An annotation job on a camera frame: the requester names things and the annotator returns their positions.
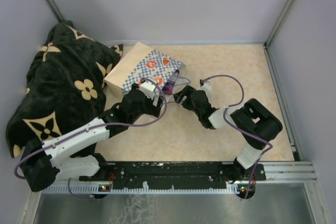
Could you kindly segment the blue checkered paper bag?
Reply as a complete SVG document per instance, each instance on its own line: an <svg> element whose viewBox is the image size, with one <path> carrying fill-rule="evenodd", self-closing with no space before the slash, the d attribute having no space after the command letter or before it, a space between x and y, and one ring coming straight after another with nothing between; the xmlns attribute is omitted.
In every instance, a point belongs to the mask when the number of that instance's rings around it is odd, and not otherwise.
<svg viewBox="0 0 336 224"><path fill-rule="evenodd" d="M186 65L141 42L136 43L104 78L113 95L122 98L141 79L155 80L163 88L174 73L185 76Z"/></svg>

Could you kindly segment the purple snack packet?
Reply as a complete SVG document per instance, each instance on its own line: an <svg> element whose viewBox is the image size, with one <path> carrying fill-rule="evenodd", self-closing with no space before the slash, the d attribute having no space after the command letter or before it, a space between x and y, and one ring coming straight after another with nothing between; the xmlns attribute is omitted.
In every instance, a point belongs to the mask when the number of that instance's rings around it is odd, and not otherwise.
<svg viewBox="0 0 336 224"><path fill-rule="evenodd" d="M164 87L162 88L163 93L165 94L172 94L173 93L173 89L176 83L176 80L179 76L179 71L176 70L167 80L167 82L165 83Z"/></svg>

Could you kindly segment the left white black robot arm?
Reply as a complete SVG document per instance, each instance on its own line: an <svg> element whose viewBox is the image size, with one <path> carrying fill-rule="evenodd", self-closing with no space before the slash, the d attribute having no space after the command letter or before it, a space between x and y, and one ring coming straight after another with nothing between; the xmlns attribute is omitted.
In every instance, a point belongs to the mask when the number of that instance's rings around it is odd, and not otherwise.
<svg viewBox="0 0 336 224"><path fill-rule="evenodd" d="M144 114L160 120L166 113L167 100L160 87L149 81L133 84L121 102L114 104L87 124L52 140L31 140L14 168L17 178L27 181L31 191L46 189L54 182L72 178L108 177L109 167L100 154L73 155L100 141L112 138L130 127Z"/></svg>

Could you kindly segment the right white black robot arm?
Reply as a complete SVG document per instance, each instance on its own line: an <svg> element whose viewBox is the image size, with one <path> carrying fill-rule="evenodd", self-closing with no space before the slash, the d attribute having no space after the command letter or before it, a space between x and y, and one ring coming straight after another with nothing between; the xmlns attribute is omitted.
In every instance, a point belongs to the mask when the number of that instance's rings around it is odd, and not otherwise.
<svg viewBox="0 0 336 224"><path fill-rule="evenodd" d="M230 126L240 132L247 144L234 159L233 165L223 178L230 183L249 179L253 166L270 148L270 141L282 131L283 125L258 100L251 98L243 106L213 107L204 88L189 85L173 95L174 102L196 114L201 125L210 130Z"/></svg>

